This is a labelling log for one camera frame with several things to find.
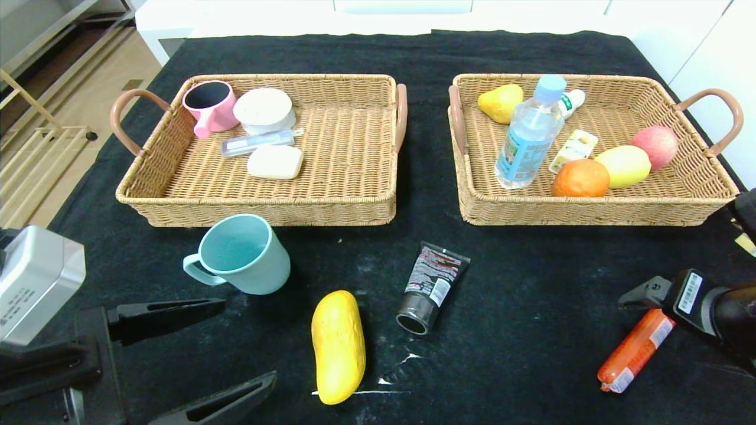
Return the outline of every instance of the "orange sausage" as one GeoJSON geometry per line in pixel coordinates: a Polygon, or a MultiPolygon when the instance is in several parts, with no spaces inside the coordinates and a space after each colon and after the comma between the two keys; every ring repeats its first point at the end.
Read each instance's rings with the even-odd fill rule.
{"type": "Polygon", "coordinates": [[[599,369],[601,390],[625,391],[674,325],[661,309],[649,310],[599,369]]]}

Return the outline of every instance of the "basket handle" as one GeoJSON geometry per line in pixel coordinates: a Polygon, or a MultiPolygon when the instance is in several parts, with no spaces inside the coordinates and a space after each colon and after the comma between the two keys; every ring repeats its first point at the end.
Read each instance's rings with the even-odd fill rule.
{"type": "Polygon", "coordinates": [[[139,145],[136,144],[132,140],[132,138],[130,138],[126,134],[126,132],[123,131],[123,128],[121,127],[121,112],[123,112],[123,108],[127,105],[127,103],[132,98],[136,98],[137,96],[145,96],[146,98],[155,102],[157,106],[161,107],[165,111],[171,110],[171,105],[169,105],[168,102],[164,101],[153,92],[149,92],[141,88],[134,88],[132,90],[124,92],[116,99],[116,102],[113,104],[113,108],[110,109],[110,128],[113,130],[113,134],[116,135],[118,140],[120,140],[121,143],[126,146],[126,149],[134,154],[135,157],[138,157],[139,153],[141,153],[141,147],[139,147],[139,145]]]}
{"type": "Polygon", "coordinates": [[[401,144],[404,143],[404,134],[407,132],[407,86],[404,84],[396,85],[396,96],[398,106],[396,110],[396,151],[399,152],[401,144]]]}
{"type": "Polygon", "coordinates": [[[722,140],[708,149],[708,152],[716,157],[717,155],[722,153],[722,150],[724,150],[724,148],[727,147],[727,145],[730,144],[731,141],[733,141],[735,136],[737,136],[738,133],[740,133],[740,130],[743,128],[743,109],[740,107],[740,103],[738,103],[738,101],[735,100],[735,98],[730,93],[725,92],[720,88],[707,88],[687,98],[685,101],[682,101],[679,104],[675,105],[674,109],[679,111],[686,110],[690,107],[690,105],[697,102],[700,98],[709,95],[714,95],[721,98],[733,113],[733,127],[730,132],[728,132],[722,138],[722,140]]]}
{"type": "Polygon", "coordinates": [[[449,86],[449,105],[451,106],[451,127],[454,130],[454,138],[462,155],[467,148],[467,135],[465,134],[465,122],[462,117],[462,101],[460,101],[460,88],[455,85],[449,86]]]}

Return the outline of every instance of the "orange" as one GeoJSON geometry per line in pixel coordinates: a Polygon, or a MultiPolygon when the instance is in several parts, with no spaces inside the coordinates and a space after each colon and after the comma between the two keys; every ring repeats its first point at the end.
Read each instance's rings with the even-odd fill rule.
{"type": "Polygon", "coordinates": [[[565,164],[554,179],[555,197],[602,197],[609,189],[609,172],[595,160],[576,160],[565,164]]]}

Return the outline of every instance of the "yellow mango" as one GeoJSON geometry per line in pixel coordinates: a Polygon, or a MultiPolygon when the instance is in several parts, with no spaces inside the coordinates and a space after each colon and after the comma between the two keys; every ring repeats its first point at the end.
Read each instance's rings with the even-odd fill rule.
{"type": "Polygon", "coordinates": [[[312,347],[318,396],[326,405],[348,399],[365,373],[365,339],[355,297],[329,293],[312,315],[312,347]]]}
{"type": "Polygon", "coordinates": [[[610,188],[626,188],[642,181],[651,172],[649,155],[638,146],[617,146],[603,151],[596,161],[609,172],[610,188]]]}

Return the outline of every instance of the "tube cap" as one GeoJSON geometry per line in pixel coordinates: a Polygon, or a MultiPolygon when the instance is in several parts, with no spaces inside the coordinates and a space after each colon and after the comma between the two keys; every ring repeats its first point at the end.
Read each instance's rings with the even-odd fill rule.
{"type": "Polygon", "coordinates": [[[437,315],[438,306],[430,298],[416,292],[407,292],[396,313],[396,323],[407,332],[426,335],[433,327],[437,315]]]}

